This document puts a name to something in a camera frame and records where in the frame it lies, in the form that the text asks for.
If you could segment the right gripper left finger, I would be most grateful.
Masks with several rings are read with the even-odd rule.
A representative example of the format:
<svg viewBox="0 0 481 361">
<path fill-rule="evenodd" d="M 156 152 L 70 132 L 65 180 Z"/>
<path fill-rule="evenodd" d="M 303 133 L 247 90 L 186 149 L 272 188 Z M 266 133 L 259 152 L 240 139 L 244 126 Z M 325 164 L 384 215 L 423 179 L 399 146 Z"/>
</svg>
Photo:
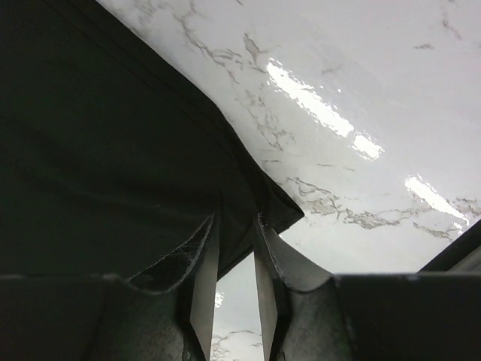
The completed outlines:
<svg viewBox="0 0 481 361">
<path fill-rule="evenodd" d="M 139 322 L 153 347 L 145 360 L 209 360 L 219 266 L 219 222 L 211 214 L 189 239 L 129 278 L 149 300 Z"/>
</svg>

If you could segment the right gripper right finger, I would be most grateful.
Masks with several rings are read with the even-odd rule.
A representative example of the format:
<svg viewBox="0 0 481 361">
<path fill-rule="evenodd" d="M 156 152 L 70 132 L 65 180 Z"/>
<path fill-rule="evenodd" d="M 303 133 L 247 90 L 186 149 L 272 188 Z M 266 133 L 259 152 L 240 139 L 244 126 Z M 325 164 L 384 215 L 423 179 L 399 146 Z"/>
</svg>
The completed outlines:
<svg viewBox="0 0 481 361">
<path fill-rule="evenodd" d="M 287 244 L 263 218 L 254 257 L 266 360 L 351 360 L 343 313 L 330 272 Z"/>
</svg>

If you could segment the black t-shirt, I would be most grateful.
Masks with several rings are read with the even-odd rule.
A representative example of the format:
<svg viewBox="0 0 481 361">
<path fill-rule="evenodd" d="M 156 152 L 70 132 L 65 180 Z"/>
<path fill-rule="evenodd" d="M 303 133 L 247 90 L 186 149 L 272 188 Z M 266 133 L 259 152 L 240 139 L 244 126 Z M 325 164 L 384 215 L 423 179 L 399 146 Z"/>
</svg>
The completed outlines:
<svg viewBox="0 0 481 361">
<path fill-rule="evenodd" d="M 95 1 L 1 3 L 1 271 L 142 287 L 219 222 L 219 275 L 256 221 L 303 217 L 218 107 Z"/>
</svg>

